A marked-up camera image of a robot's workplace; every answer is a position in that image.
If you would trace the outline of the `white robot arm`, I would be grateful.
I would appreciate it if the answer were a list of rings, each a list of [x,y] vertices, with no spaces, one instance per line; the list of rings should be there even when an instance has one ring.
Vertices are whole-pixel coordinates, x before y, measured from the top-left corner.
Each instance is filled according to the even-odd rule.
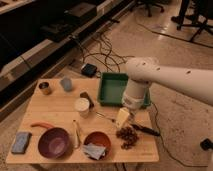
[[[145,93],[153,83],[213,106],[213,70],[161,66],[144,58],[132,58],[126,62],[125,71],[128,81],[122,105],[131,113],[142,107]]]

